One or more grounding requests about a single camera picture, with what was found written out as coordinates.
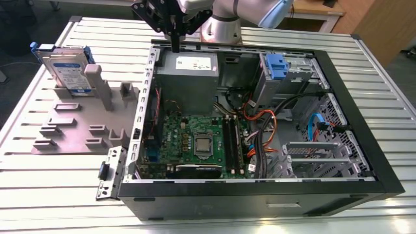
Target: hard drive label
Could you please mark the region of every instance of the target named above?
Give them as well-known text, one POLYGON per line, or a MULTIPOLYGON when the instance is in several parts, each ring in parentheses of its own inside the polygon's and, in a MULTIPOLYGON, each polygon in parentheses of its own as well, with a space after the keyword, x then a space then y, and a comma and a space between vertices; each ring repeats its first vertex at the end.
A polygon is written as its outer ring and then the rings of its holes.
POLYGON ((83 96, 90 92, 87 79, 81 75, 81 66, 77 63, 53 63, 58 78, 73 95, 83 96))

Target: table surface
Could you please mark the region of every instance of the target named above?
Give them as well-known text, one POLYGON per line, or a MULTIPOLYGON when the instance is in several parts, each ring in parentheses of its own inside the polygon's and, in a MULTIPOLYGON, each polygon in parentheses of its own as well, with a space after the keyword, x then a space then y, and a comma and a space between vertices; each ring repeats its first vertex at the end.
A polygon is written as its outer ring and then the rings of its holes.
POLYGON ((342 10, 338 2, 335 2, 333 8, 322 5, 322 0, 294 0, 294 13, 309 13, 319 15, 337 15, 342 16, 345 11, 342 10))
MULTIPOLYGON (((187 40, 198 41, 198 33, 187 40)), ((87 45, 102 78, 141 85, 150 39, 143 22, 82 18, 67 23, 58 45, 87 45)), ((325 50, 366 120, 405 193, 331 217, 141 222, 121 201, 94 201, 103 155, 31 155, 39 125, 57 100, 39 68, 0 132, 0 230, 47 233, 414 233, 414 109, 362 43, 347 35, 242 28, 245 44, 325 50)))

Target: metal bracket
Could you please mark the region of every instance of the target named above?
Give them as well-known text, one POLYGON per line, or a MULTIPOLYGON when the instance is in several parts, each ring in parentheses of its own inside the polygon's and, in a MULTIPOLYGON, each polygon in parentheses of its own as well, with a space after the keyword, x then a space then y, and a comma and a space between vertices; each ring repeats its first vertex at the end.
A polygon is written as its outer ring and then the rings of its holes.
POLYGON ((106 159, 101 163, 98 179, 99 185, 95 200, 118 199, 118 189, 122 181, 122 171, 126 158, 126 150, 113 147, 107 150, 106 159))

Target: blue latch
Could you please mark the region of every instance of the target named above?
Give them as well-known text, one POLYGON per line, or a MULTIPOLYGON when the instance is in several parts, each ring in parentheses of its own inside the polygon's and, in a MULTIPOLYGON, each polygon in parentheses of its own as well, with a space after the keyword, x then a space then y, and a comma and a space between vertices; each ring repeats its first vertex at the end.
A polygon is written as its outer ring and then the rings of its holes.
POLYGON ((283 79, 286 77, 287 63, 281 54, 266 54, 265 66, 270 71, 271 79, 283 79))
POLYGON ((35 50, 37 50, 37 43, 31 42, 30 43, 30 52, 34 55, 34 57, 37 58, 38 62, 41 63, 41 59, 38 58, 37 54, 35 54, 35 50))

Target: label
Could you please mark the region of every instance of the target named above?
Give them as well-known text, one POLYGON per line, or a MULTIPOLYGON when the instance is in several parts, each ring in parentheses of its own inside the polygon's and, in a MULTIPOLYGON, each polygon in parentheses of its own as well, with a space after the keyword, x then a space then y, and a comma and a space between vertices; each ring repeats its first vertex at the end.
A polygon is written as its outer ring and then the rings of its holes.
POLYGON ((341 16, 342 12, 327 11, 327 15, 338 15, 338 16, 341 16))
POLYGON ((77 63, 53 63, 58 79, 63 82, 66 89, 73 95, 85 96, 90 92, 87 79, 81 75, 81 67, 77 63))
POLYGON ((251 100, 247 100, 247 104, 254 107, 255 106, 255 103, 251 101, 251 100))
POLYGON ((175 58, 175 69, 210 71, 210 58, 177 57, 175 58))
POLYGON ((247 171, 254 172, 255 171, 255 165, 247 164, 247 171))

